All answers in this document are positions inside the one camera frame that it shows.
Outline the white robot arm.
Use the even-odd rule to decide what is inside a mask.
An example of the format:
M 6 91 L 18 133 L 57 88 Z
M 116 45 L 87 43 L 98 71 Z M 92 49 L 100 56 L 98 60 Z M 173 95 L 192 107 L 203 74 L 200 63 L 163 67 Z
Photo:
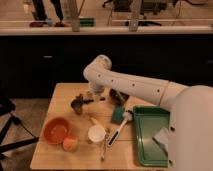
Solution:
M 109 87 L 170 112 L 168 170 L 213 171 L 213 87 L 122 74 L 111 67 L 105 55 L 85 67 L 93 93 Z

